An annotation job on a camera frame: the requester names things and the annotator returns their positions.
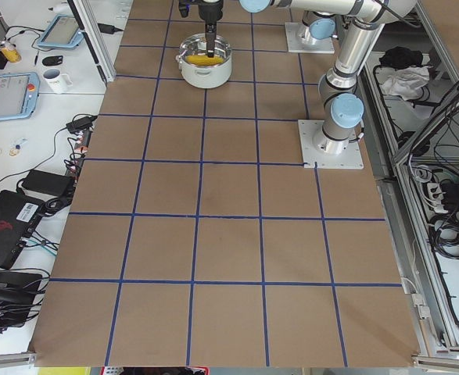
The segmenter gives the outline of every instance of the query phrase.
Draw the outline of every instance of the white cable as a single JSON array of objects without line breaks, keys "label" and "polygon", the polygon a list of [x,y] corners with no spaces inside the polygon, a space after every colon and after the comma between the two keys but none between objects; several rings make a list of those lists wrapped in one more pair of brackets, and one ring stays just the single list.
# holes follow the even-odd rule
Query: white cable
[{"label": "white cable", "polygon": [[408,277],[402,276],[402,277],[401,277],[401,280],[405,280],[405,281],[406,281],[407,283],[409,283],[412,287],[414,287],[415,293],[421,294],[421,293],[418,291],[417,286],[415,285],[415,283],[414,283],[412,280],[410,280]]},{"label": "white cable", "polygon": [[418,194],[421,196],[421,198],[424,199],[424,203],[425,203],[426,205],[428,205],[429,207],[431,207],[432,210],[434,211],[434,209],[436,208],[436,206],[435,206],[434,204],[436,204],[436,202],[433,201],[433,200],[430,199],[430,198],[427,198],[427,197],[425,196],[424,188],[422,187],[421,184],[418,185],[418,189],[417,189],[417,190],[418,190]]}]

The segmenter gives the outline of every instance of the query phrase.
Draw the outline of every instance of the plug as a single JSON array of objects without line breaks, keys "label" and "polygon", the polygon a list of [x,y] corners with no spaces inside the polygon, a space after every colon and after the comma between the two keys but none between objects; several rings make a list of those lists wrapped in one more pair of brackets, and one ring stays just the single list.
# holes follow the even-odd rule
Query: plug
[{"label": "plug", "polygon": [[95,120],[97,120],[97,116],[84,116],[67,123],[66,128],[71,134],[76,134],[78,131],[87,130]]},{"label": "plug", "polygon": [[103,34],[114,34],[118,31],[123,31],[113,25],[108,25],[106,23],[97,23],[97,26],[99,26],[99,30]]}]

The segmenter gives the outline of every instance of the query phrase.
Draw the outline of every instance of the computer mouse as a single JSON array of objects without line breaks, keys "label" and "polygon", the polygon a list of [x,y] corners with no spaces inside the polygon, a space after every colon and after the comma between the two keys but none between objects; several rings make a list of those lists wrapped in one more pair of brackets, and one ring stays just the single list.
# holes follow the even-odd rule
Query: computer mouse
[{"label": "computer mouse", "polygon": [[45,66],[56,66],[56,65],[60,65],[63,63],[63,56],[61,55],[58,55],[58,56],[49,56],[49,57],[45,57],[41,63]]}]

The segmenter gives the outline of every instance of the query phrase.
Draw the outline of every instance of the white desk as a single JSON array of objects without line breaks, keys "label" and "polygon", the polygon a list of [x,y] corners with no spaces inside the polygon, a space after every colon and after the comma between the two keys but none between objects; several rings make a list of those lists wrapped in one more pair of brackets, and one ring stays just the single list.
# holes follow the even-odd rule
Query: white desk
[{"label": "white desk", "polygon": [[[95,18],[100,23],[108,23],[120,29],[124,29],[126,18],[116,17],[116,14],[121,15],[122,9],[127,9],[126,4],[122,4],[122,0],[93,0],[91,1],[94,10]],[[19,14],[16,16],[12,25],[28,26],[38,29],[45,29],[49,22],[56,15],[48,10],[60,1],[58,0],[30,0],[29,5],[23,6]],[[17,34],[22,29],[14,28],[9,32],[9,35]],[[104,34],[104,42],[108,49],[111,59],[114,61],[120,47],[120,40],[123,33],[115,33],[113,35]],[[41,93],[52,93],[50,87],[43,79],[43,72],[49,69],[49,66],[43,66],[41,61],[44,57],[52,55],[63,55],[63,63],[57,66],[58,69],[70,75],[73,81],[73,86],[67,94],[104,94],[106,86],[99,76],[99,72],[95,68],[94,60],[91,57],[90,50],[85,41],[82,41],[73,50],[53,49],[49,52],[40,52],[37,64],[34,65],[34,59],[37,55],[37,50],[31,47],[31,43],[37,37],[36,34],[27,31],[25,34],[13,37],[11,42],[16,45],[17,51],[22,56],[22,60],[16,63],[8,62],[5,69],[0,70],[0,74],[4,73],[23,73],[36,72],[40,77]]]},{"label": "white desk", "polygon": [[[58,0],[29,0],[23,3],[21,9],[12,9],[15,16],[9,14],[6,19],[11,19],[11,24],[45,28],[55,13],[48,11]],[[94,0],[91,1],[95,17],[100,23],[112,24],[124,29],[127,18],[124,18],[124,11],[129,10],[127,2],[123,0]],[[0,0],[0,9],[4,12],[9,0]],[[15,34],[20,29],[12,30]],[[103,35],[111,58],[116,58],[120,46],[122,33],[114,35]],[[59,68],[70,75],[74,86],[64,95],[53,94],[48,85],[41,84],[41,93],[38,98],[36,109],[29,119],[11,120],[0,122],[0,179],[12,173],[18,173],[36,166],[40,161],[48,158],[53,152],[53,137],[57,130],[73,118],[77,113],[99,113],[106,86],[95,68],[87,45],[83,42],[72,51],[53,50],[40,52],[38,64],[34,66],[36,50],[30,47],[35,34],[25,33],[16,37],[14,42],[20,51],[23,59],[16,64],[7,63],[0,73],[20,73],[35,71],[41,78],[42,72],[47,67],[41,64],[44,57],[48,55],[64,55],[64,62]],[[63,131],[56,138],[56,154],[48,162],[38,169],[64,174],[65,166],[63,160],[71,153],[71,147],[67,142],[69,132]],[[13,142],[20,138],[26,138],[27,143],[23,145],[19,155],[10,156],[9,150]],[[16,182],[24,175],[10,177],[0,183],[0,191],[7,189],[15,191]],[[54,217],[44,218],[38,225],[38,231],[53,241],[59,241],[66,222],[69,209],[57,213]],[[52,270],[55,257],[43,249],[30,249],[21,252],[13,268],[37,267],[47,271]],[[34,331],[36,319],[26,323],[21,328],[9,328],[0,334],[0,354],[13,354],[25,352]],[[0,373],[9,373],[15,370],[0,370]]]},{"label": "white desk", "polygon": [[[66,95],[63,100],[56,94],[42,94],[38,99],[39,110],[30,119],[0,122],[0,178],[7,174],[28,170],[46,159],[53,151],[53,135],[71,121],[76,113],[98,113],[102,102],[101,95]],[[63,160],[71,152],[66,138],[66,131],[57,136],[56,155],[53,159],[39,167],[40,170],[64,174]],[[28,142],[22,147],[17,156],[10,156],[11,142],[25,137]],[[15,190],[16,182],[22,176],[10,177],[0,183],[3,189]],[[44,218],[38,226],[38,231],[53,241],[59,241],[68,209],[64,209],[52,218]],[[13,268],[37,267],[51,271],[55,258],[41,248],[24,250]],[[9,328],[0,334],[0,354],[25,352],[33,334],[36,320],[28,322],[21,328]]]}]

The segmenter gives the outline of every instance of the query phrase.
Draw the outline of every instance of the metal mounting plate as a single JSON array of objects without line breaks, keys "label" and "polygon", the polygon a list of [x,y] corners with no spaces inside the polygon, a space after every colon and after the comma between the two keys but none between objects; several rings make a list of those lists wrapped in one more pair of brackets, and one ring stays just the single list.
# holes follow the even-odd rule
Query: metal mounting plate
[{"label": "metal mounting plate", "polygon": [[299,120],[300,146],[302,147],[302,159],[305,168],[318,168],[327,170],[362,170],[363,159],[361,158],[358,143],[349,143],[346,150],[340,155],[329,155],[319,152],[313,146],[313,135],[316,130],[323,126],[323,120]]},{"label": "metal mounting plate", "polygon": [[298,37],[297,31],[301,23],[286,22],[286,41],[289,45],[289,52],[300,53],[335,53],[331,38],[317,41],[314,45],[305,45]]}]

